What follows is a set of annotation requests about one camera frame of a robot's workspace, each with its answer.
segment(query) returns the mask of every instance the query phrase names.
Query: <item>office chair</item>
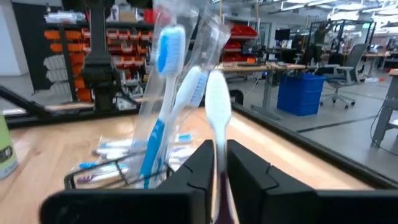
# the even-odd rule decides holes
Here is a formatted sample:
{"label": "office chair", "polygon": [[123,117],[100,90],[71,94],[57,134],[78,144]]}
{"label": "office chair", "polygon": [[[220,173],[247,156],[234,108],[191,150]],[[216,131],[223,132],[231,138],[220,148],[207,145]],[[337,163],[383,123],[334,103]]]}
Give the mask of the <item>office chair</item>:
{"label": "office chair", "polygon": [[325,67],[330,67],[333,68],[333,74],[323,74],[322,76],[326,77],[326,82],[335,89],[334,93],[331,94],[325,94],[322,96],[322,100],[320,102],[320,105],[323,105],[323,102],[325,100],[332,99],[333,103],[336,103],[336,100],[340,100],[343,103],[345,103],[345,109],[347,110],[349,107],[349,103],[347,101],[350,101],[351,105],[355,105],[355,100],[347,97],[340,95],[338,93],[338,90],[340,88],[346,87],[346,86],[353,86],[353,85],[359,85],[359,73],[356,69],[358,66],[358,63],[361,61],[361,58],[367,49],[368,44],[357,44],[353,47],[351,52],[349,53],[347,57],[347,61],[345,63],[345,66],[340,66],[340,65],[325,65]]}

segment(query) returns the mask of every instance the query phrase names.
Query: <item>blue storage bin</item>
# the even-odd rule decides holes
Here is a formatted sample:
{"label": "blue storage bin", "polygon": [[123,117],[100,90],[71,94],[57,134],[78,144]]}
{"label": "blue storage bin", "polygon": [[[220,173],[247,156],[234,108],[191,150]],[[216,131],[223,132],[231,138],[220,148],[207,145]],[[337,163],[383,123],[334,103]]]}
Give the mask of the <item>blue storage bin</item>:
{"label": "blue storage bin", "polygon": [[299,77],[284,76],[280,80],[279,88],[294,89],[297,91],[322,91],[325,77],[303,73]]}
{"label": "blue storage bin", "polygon": [[325,77],[303,73],[280,81],[277,108],[297,116],[317,114]]}
{"label": "blue storage bin", "polygon": [[320,101],[322,91],[307,91],[302,93],[291,94],[289,91],[284,91],[279,89],[278,100],[286,99],[292,103],[314,103]]}
{"label": "blue storage bin", "polygon": [[297,116],[307,116],[318,113],[319,102],[296,104],[291,103],[289,100],[286,99],[278,100],[278,104],[276,107],[282,111],[286,111]]}

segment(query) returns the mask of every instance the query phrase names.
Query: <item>wooden table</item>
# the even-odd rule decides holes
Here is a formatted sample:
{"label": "wooden table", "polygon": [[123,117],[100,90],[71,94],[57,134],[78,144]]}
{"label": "wooden table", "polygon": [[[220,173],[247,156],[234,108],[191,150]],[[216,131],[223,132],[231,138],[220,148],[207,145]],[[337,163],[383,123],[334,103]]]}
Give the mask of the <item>wooden table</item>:
{"label": "wooden table", "polygon": [[373,134],[372,146],[380,147],[381,141],[386,135],[386,131],[398,128],[396,122],[390,122],[392,112],[398,111],[398,69],[392,69],[389,72],[392,77],[390,86],[380,110],[379,120]]}
{"label": "wooden table", "polygon": [[[270,70],[301,70],[305,69],[304,65],[296,65],[291,63],[286,63],[286,66],[280,66],[274,62],[269,62],[266,65],[260,66],[239,66],[242,64],[247,64],[246,62],[235,62],[235,63],[221,63],[217,66],[217,69],[224,71],[225,73],[254,73],[254,72],[265,72]],[[261,106],[251,105],[251,109],[257,111],[263,116],[275,120],[281,120],[282,118],[271,112],[269,107],[271,103],[271,91],[272,87],[270,83],[272,82],[272,75],[266,76],[266,81],[264,82],[264,91],[262,94]]]}
{"label": "wooden table", "polygon": [[221,63],[216,69],[222,70],[223,72],[264,72],[272,69],[278,70],[296,70],[304,69],[304,65],[296,65],[291,63],[286,63],[286,67],[277,65],[276,63],[270,63],[269,65],[260,66],[239,66],[242,64],[247,64],[246,62],[234,62],[234,63]]}
{"label": "wooden table", "polygon": [[[0,180],[0,223],[38,223],[41,202],[63,189],[65,174],[79,162],[96,160],[91,150],[102,136],[131,137],[136,119],[127,116],[12,131],[19,166],[9,177]],[[197,146],[213,138],[203,108],[187,119],[182,131],[192,131]],[[315,189],[370,189],[237,113],[233,113],[226,135]]]}

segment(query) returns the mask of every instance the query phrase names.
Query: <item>gray floor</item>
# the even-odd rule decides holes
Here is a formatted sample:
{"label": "gray floor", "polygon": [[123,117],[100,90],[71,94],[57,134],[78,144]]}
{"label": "gray floor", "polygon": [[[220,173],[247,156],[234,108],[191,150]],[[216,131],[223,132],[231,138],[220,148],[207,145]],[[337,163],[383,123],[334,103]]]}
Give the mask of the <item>gray floor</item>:
{"label": "gray floor", "polygon": [[[356,105],[349,110],[344,109],[341,102],[335,105],[332,102],[325,102],[320,107],[317,115],[298,117],[288,114],[276,108],[278,88],[272,89],[271,111],[282,117],[278,121],[283,126],[297,131],[303,136],[310,138],[330,149],[348,156],[382,175],[398,181],[398,140],[397,130],[387,132],[381,146],[386,149],[373,149],[371,145],[371,126],[373,121],[377,122],[377,112],[387,93],[390,77],[385,73],[376,72],[379,77],[385,77],[384,82],[363,83],[359,86],[352,86],[342,89],[340,92],[356,99]],[[54,105],[70,101],[70,96],[54,94],[50,91],[39,93],[33,92],[32,84],[28,75],[22,77],[0,77],[0,83],[26,97],[35,100],[42,105]],[[252,92],[244,99],[244,106],[251,104],[261,105],[264,81],[253,88]],[[236,82],[229,84],[232,89],[240,89],[246,94],[254,85],[253,81]],[[331,93],[333,90],[324,85],[323,93]],[[0,108],[15,108],[14,105],[0,99]]]}

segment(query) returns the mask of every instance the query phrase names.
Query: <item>white toothbrush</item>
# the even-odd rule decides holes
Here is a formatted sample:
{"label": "white toothbrush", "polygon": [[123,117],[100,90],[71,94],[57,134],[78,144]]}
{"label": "white toothbrush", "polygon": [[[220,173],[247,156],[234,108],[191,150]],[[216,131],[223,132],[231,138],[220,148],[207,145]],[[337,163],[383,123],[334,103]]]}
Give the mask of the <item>white toothbrush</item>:
{"label": "white toothbrush", "polygon": [[167,129],[165,130],[162,143],[160,144],[162,152],[158,154],[155,160],[156,167],[155,170],[152,171],[153,173],[159,172],[164,162],[169,158],[171,151],[167,150],[167,140],[178,115],[186,106],[199,106],[206,88],[207,78],[208,74],[206,72],[202,71],[199,66],[194,66],[189,70],[187,76],[181,83],[180,89],[175,97],[173,110],[167,120]]}
{"label": "white toothbrush", "polygon": [[146,154],[140,169],[140,178],[145,178],[144,188],[148,189],[155,166],[155,158],[159,157],[166,121],[172,107],[176,77],[182,72],[185,59],[185,29],[181,25],[165,27],[159,34],[156,52],[156,69],[160,77],[166,78],[166,88],[159,117],[148,140]]}
{"label": "white toothbrush", "polygon": [[226,161],[226,127],[231,119],[231,100],[224,74],[212,71],[206,87],[205,110],[207,121],[215,133],[217,193],[213,223],[234,223],[232,203],[229,201],[229,179]]}

